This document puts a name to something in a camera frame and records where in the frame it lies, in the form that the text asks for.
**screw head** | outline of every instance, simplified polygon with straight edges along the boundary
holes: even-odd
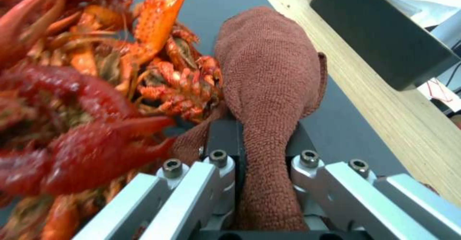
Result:
[[[203,158],[203,155],[205,154],[205,148],[203,145],[199,147],[199,158]]]
[[[214,164],[218,168],[225,167],[227,165],[227,153],[224,150],[214,150],[210,153],[210,163]]]
[[[356,173],[358,173],[363,178],[367,178],[370,173],[370,166],[363,160],[352,159],[349,161],[349,167],[351,167]]]
[[[162,165],[163,174],[168,179],[174,179],[183,173],[183,163],[179,159],[168,159]]]
[[[304,150],[301,152],[301,164],[307,168],[316,168],[319,160],[320,157],[318,156],[318,153],[313,150]]]

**brown towel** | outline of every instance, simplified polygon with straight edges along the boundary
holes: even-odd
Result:
[[[236,227],[244,230],[305,230],[285,165],[285,147],[296,122],[320,104],[326,87],[326,58],[305,32],[269,8],[227,20],[216,43],[224,75],[225,103],[243,123],[247,171]],[[173,153],[198,158],[209,122],[178,138]]]

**crawfish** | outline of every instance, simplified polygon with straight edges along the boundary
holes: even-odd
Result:
[[[15,68],[0,77],[0,89],[17,89],[29,102],[47,90],[63,103],[77,100],[97,120],[71,128],[46,148],[0,156],[0,190],[7,194],[60,195],[96,188],[165,156],[174,142],[168,138],[153,145],[147,140],[173,125],[172,119],[138,118],[134,105],[109,84],[72,68]]]
[[[163,103],[157,108],[146,105],[140,108],[145,114],[181,115],[183,119],[199,123],[204,119],[204,110],[221,99],[220,90],[204,79],[208,76],[189,68],[175,71],[169,62],[150,65],[138,79],[139,83],[146,83],[146,86],[138,86],[142,95],[138,101],[160,99]]]
[[[0,36],[0,48],[3,48],[0,51],[0,72],[26,56],[63,10],[64,0],[23,0],[3,15],[0,18],[0,30],[3,30]]]
[[[127,94],[130,88],[133,66],[141,66],[154,59],[166,44],[184,0],[145,0],[140,5],[140,16],[135,27],[134,44],[121,58],[121,83],[117,89]]]

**crawfish leg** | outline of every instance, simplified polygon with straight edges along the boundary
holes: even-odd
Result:
[[[48,26],[64,9],[64,0],[54,0],[54,5],[32,25],[25,28],[31,16],[51,0],[23,0],[0,18],[0,62],[8,68],[26,56],[33,45],[45,34]]]
[[[176,44],[175,40],[170,36],[166,42],[166,54],[170,58],[173,65],[179,71],[183,71],[185,68],[191,66],[196,69],[196,65],[191,59],[189,59],[181,48]]]
[[[71,239],[80,225],[79,209],[73,195],[58,196],[46,218],[43,240]]]
[[[204,80],[210,85],[214,86],[215,81],[218,82],[219,86],[223,85],[223,75],[219,62],[211,56],[202,56],[197,60],[201,75]]]
[[[109,189],[105,193],[106,203],[109,204],[115,196],[123,189],[126,179],[125,176],[122,176],[118,179],[113,179],[109,185]]]

